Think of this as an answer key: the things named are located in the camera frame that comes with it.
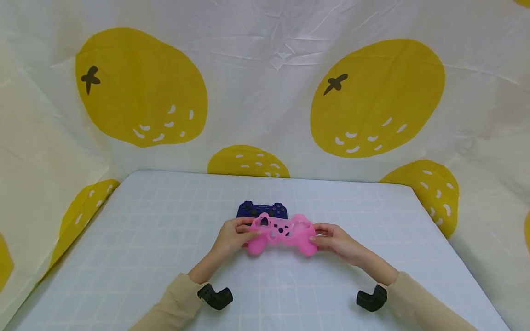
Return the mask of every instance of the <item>person's left hand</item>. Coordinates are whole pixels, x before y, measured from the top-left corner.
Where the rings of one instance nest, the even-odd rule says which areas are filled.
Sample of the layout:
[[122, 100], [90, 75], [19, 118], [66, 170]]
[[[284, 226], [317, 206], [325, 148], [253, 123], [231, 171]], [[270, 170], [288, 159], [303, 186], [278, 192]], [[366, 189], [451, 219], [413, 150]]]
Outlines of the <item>person's left hand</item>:
[[252, 217], [238, 217], [226, 221], [219, 230], [210, 252], [227, 258], [238, 251], [247, 241], [259, 236], [260, 232], [250, 231], [250, 227], [245, 225], [252, 223], [253, 220]]

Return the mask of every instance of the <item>person's right hand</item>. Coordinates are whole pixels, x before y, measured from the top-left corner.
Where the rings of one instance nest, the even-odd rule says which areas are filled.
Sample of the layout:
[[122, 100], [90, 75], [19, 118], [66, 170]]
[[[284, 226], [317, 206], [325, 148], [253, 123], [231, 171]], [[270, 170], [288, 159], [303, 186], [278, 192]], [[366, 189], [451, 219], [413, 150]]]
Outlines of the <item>person's right hand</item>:
[[320, 251], [332, 252], [354, 266], [359, 266], [362, 257], [369, 252], [338, 225], [316, 223], [314, 227], [319, 236], [310, 237], [309, 240], [316, 244]]

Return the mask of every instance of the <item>yellow fruit print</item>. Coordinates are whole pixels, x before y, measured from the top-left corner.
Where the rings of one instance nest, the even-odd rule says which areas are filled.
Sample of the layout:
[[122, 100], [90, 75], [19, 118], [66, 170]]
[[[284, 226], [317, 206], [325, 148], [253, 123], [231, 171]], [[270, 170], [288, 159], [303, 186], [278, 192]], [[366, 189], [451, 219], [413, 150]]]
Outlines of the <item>yellow fruit print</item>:
[[418, 134], [444, 86], [444, 66], [421, 42], [368, 45], [337, 62], [320, 82], [311, 106], [311, 134], [336, 156], [385, 153]]
[[119, 184], [118, 181], [110, 179], [89, 185], [79, 192], [63, 216], [59, 238], [51, 257], [50, 267], [57, 262], [81, 234], [101, 205], [103, 205], [103, 202]]
[[528, 215], [526, 216], [524, 232], [525, 232], [525, 239], [526, 239], [526, 247], [528, 248], [528, 253], [530, 254], [530, 211], [528, 212]]
[[9, 248], [4, 240], [4, 236], [0, 233], [0, 292], [4, 289], [14, 268], [15, 264], [9, 254]]
[[419, 160], [387, 174], [380, 183], [412, 187], [425, 210], [446, 238], [456, 229], [460, 191], [455, 177], [445, 166]]
[[526, 8], [530, 8], [530, 0], [515, 0], [515, 3]]
[[196, 138], [208, 113], [206, 86], [181, 51], [131, 28], [88, 39], [75, 58], [77, 88], [94, 124], [138, 147]]
[[289, 170], [276, 156], [247, 145], [233, 145], [218, 151], [208, 163], [208, 173], [289, 178]]

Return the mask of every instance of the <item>finger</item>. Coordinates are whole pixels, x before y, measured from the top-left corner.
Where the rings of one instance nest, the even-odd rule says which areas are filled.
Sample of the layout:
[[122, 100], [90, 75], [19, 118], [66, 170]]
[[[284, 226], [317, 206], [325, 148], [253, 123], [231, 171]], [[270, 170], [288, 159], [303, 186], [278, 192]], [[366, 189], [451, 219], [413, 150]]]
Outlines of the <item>finger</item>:
[[252, 217], [238, 217], [238, 218], [234, 218], [231, 221], [234, 222], [234, 226], [238, 227], [238, 226], [243, 225], [243, 224], [252, 223], [254, 221], [254, 219], [255, 218], [252, 218]]
[[238, 234], [237, 238], [241, 240], [242, 243], [246, 243], [247, 241], [258, 237], [260, 234], [260, 231], [250, 231], [243, 234]]
[[250, 227], [248, 225], [240, 225], [238, 227], [235, 228], [235, 231], [239, 234], [243, 234], [245, 232], [249, 232], [250, 231]]
[[334, 238], [327, 236], [309, 237], [309, 241], [318, 247], [333, 247]]
[[319, 252], [328, 252], [328, 253], [339, 255], [340, 257], [342, 257], [340, 254], [337, 254], [337, 252], [331, 247], [320, 246], [320, 247], [317, 247], [317, 249]]
[[332, 231], [333, 227], [335, 225], [329, 224], [329, 223], [315, 223], [313, 224], [313, 227], [315, 230], [321, 230], [321, 231]]
[[331, 248], [324, 246], [324, 245], [320, 245], [320, 246], [317, 245], [316, 249], [318, 249], [319, 251], [329, 252]]

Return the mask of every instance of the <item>grid pattern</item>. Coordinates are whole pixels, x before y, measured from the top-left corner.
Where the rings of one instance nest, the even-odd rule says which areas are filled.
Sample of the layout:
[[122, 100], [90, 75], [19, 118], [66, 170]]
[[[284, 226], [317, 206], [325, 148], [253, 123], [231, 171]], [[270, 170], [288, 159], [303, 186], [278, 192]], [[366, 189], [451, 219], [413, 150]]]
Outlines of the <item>grid pattern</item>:
[[[391, 184], [140, 171], [114, 192], [61, 268], [35, 290], [8, 331], [124, 331], [179, 273], [210, 249], [245, 200], [281, 202], [289, 216], [329, 222], [407, 271], [479, 330], [508, 330], [409, 187]], [[356, 306], [374, 281], [333, 256], [296, 247], [240, 252], [212, 279], [234, 302], [208, 307], [189, 330], [394, 330], [385, 309]]]

